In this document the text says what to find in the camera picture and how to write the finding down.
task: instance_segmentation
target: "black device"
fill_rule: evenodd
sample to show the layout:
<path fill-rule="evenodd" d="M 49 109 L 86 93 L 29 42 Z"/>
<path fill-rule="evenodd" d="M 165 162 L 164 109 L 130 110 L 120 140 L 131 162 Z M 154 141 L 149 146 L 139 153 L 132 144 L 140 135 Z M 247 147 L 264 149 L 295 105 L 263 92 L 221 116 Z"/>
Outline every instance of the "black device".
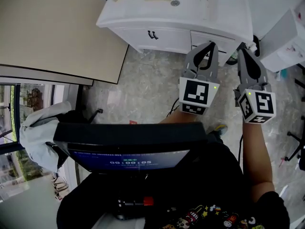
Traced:
<path fill-rule="evenodd" d="M 142 217 L 157 204 L 142 186 L 150 174 L 179 172 L 207 143 L 202 123 L 89 125 L 59 123 L 55 144 L 93 173 L 117 176 L 134 184 L 114 198 L 118 219 Z"/>

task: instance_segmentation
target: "white countertop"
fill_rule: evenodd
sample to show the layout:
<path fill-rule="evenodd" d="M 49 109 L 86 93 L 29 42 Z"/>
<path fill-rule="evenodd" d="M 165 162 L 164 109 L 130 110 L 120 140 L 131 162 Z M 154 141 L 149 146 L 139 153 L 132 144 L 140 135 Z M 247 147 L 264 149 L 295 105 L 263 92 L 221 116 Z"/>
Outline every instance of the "white countertop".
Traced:
<path fill-rule="evenodd" d="M 160 21 L 190 24 L 227 32 L 252 41 L 253 29 L 247 0 L 169 1 L 107 0 L 97 21 L 99 27 L 127 21 Z"/>

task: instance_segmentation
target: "black t-shirt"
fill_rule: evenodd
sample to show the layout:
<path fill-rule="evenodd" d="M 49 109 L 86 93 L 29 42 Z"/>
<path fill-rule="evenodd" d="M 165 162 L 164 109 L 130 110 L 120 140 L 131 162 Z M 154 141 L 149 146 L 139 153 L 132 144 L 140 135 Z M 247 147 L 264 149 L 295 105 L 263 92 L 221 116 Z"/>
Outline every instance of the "black t-shirt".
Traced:
<path fill-rule="evenodd" d="M 145 229 L 288 229 L 289 217 L 275 192 L 252 203 L 240 166 L 223 144 L 202 147 L 196 162 L 179 172 L 148 176 L 143 189 L 156 206 L 145 216 Z M 91 174 L 61 202 L 59 229 L 91 229 L 113 202 L 118 189 L 136 186 Z"/>

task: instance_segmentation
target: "white wall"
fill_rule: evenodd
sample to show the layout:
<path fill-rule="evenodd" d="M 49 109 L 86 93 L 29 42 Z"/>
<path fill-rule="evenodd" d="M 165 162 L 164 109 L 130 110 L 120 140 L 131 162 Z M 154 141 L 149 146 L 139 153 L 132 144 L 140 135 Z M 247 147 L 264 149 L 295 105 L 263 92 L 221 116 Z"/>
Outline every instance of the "white wall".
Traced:
<path fill-rule="evenodd" d="M 265 36 L 289 8 L 302 0 L 249 0 L 254 34 Z"/>
<path fill-rule="evenodd" d="M 7 229 L 56 229 L 59 203 L 49 177 L 29 182 L 30 189 L 0 203 L 0 223 Z"/>

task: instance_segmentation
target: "black cable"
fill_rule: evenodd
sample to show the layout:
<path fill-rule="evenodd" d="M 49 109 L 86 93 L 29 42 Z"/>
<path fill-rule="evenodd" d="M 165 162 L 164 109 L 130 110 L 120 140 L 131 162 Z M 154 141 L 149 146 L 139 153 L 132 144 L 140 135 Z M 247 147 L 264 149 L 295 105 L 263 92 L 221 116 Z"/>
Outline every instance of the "black cable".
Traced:
<path fill-rule="evenodd" d="M 240 138 L 239 141 L 239 153 L 238 153 L 238 163 L 240 164 L 240 153 L 242 151 L 242 141 L 243 141 L 244 135 L 242 135 L 242 137 Z"/>
<path fill-rule="evenodd" d="M 170 110 L 170 112 L 167 114 L 167 116 L 166 116 L 166 118 L 168 117 L 168 116 L 170 116 L 171 114 L 172 114 L 172 112 L 173 111 L 175 111 L 178 107 L 176 107 L 174 110 L 173 110 L 173 107 L 175 106 L 175 104 L 176 104 L 176 102 L 179 100 L 179 98 L 177 98 L 177 100 L 173 103 L 173 106 L 172 106 L 172 109 Z"/>

